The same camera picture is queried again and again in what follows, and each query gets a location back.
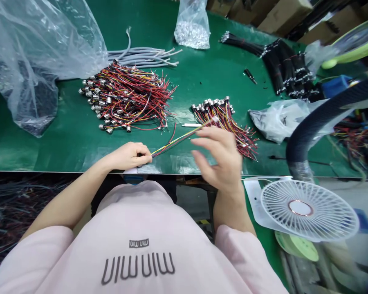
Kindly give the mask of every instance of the hand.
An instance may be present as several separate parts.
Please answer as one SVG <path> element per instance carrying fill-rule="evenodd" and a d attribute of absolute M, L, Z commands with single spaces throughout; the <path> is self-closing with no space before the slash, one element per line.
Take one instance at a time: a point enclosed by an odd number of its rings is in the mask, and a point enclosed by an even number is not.
<path fill-rule="evenodd" d="M 209 150 L 217 161 L 217 165 L 211 166 L 200 151 L 192 151 L 204 180 L 224 193 L 241 192 L 242 157 L 236 149 L 233 133 L 213 126 L 203 127 L 196 134 L 202 138 L 191 142 Z"/>
<path fill-rule="evenodd" d="M 110 171 L 113 169 L 126 170 L 150 163 L 153 160 L 146 145 L 128 142 L 119 149 L 100 159 L 99 163 Z"/>

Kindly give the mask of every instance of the person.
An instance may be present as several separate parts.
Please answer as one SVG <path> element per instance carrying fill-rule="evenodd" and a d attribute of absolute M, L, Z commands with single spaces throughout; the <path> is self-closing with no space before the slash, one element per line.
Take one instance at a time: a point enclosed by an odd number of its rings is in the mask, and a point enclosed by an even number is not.
<path fill-rule="evenodd" d="M 106 175 L 152 161 L 142 143 L 100 159 L 38 215 L 0 265 L 0 293 L 287 293 L 267 261 L 246 209 L 242 158 L 232 133 L 203 127 L 192 151 L 218 189 L 213 245 L 156 182 L 115 187 L 74 239 Z"/>

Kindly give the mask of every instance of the bundle of cables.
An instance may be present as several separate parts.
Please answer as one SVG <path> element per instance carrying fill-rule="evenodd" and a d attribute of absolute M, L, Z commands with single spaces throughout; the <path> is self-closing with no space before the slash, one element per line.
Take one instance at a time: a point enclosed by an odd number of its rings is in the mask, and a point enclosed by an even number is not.
<path fill-rule="evenodd" d="M 225 129 L 233 133 L 236 137 L 236 147 L 237 150 L 245 157 L 252 160 L 256 160 L 256 150 L 258 149 L 258 144 L 255 143 L 258 139 L 252 138 L 256 133 L 245 127 L 242 129 L 237 125 L 237 123 L 232 118 L 232 114 L 235 113 L 232 104 L 230 104 L 229 96 L 224 99 L 208 99 L 204 103 L 195 106 L 192 104 L 192 111 L 199 123 L 204 124 L 210 121 L 212 117 L 218 117 L 218 120 L 211 121 L 212 125 Z"/>
<path fill-rule="evenodd" d="M 165 146 L 163 146 L 163 147 L 155 150 L 151 154 L 151 156 L 152 157 L 156 157 L 156 156 L 164 153 L 165 151 L 167 151 L 168 149 L 172 148 L 173 146 L 175 146 L 175 145 L 181 143 L 182 141 L 184 141 L 185 139 L 191 137 L 197 130 L 201 129 L 202 127 L 207 126 L 207 125 L 212 125 L 213 123 L 216 123 L 218 121 L 219 121 L 218 117 L 217 116 L 213 116 L 208 121 L 204 122 L 202 125 L 198 126 L 197 128 L 193 129 L 192 131 L 189 131 L 188 133 L 182 135 L 181 137 L 178 137 L 177 139 L 173 140 L 173 137 L 175 136 L 175 133 L 176 133 L 176 125 L 177 124 L 175 124 L 173 135 L 172 135 L 171 139 L 169 140 L 169 142 Z"/>
<path fill-rule="evenodd" d="M 84 80 L 85 87 L 79 89 L 79 93 L 88 97 L 97 118 L 104 120 L 99 125 L 101 130 L 111 134 L 122 127 L 130 133 L 131 128 L 153 130 L 168 126 L 167 116 L 172 114 L 165 108 L 176 90 L 176 87 L 169 90 L 169 84 L 169 80 L 154 72 L 121 66 L 114 60 L 98 74 Z M 149 120 L 154 122 L 148 125 L 156 124 L 156 127 L 139 127 Z"/>
<path fill-rule="evenodd" d="M 319 89 L 311 82 L 312 73 L 305 65 L 304 53 L 296 54 L 282 39 L 269 45 L 247 42 L 226 32 L 220 42 L 242 48 L 262 58 L 272 80 L 274 92 L 286 91 L 293 99 L 311 100 L 319 95 Z"/>
<path fill-rule="evenodd" d="M 368 171 L 368 121 L 363 123 L 345 118 L 334 127 L 332 135 L 346 147 L 349 162 L 354 159 Z"/>
<path fill-rule="evenodd" d="M 48 202 L 66 188 L 66 175 L 10 175 L 0 173 L 0 263 L 18 243 Z"/>
<path fill-rule="evenodd" d="M 169 62 L 170 56 L 175 55 L 182 51 L 176 51 L 172 48 L 169 51 L 163 49 L 156 49 L 151 47 L 136 47 L 131 48 L 131 37 L 130 28 L 127 29 L 126 33 L 128 36 L 128 46 L 125 50 L 119 51 L 108 51 L 109 62 L 114 59 L 118 61 L 120 65 L 134 66 L 137 68 L 151 68 L 151 67 L 163 67 L 163 66 L 177 66 L 177 62 Z"/>

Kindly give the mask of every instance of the pink shirt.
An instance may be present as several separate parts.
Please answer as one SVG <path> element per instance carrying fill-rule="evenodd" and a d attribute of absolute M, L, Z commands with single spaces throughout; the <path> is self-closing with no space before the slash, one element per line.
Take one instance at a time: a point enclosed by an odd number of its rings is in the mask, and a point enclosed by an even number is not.
<path fill-rule="evenodd" d="M 251 233 L 225 225 L 215 246 L 156 182 L 120 185 L 74 239 L 55 226 L 19 242 L 0 293 L 287 293 Z"/>

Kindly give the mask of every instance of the black connector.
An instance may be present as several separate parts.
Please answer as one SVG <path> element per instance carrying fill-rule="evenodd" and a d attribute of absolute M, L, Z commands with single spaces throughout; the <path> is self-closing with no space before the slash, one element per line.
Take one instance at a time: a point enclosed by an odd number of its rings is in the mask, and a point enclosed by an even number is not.
<path fill-rule="evenodd" d="M 256 81 L 255 81 L 255 78 L 254 76 L 249 72 L 248 69 L 244 69 L 244 73 L 249 77 L 249 79 L 254 83 L 254 84 L 258 84 Z"/>

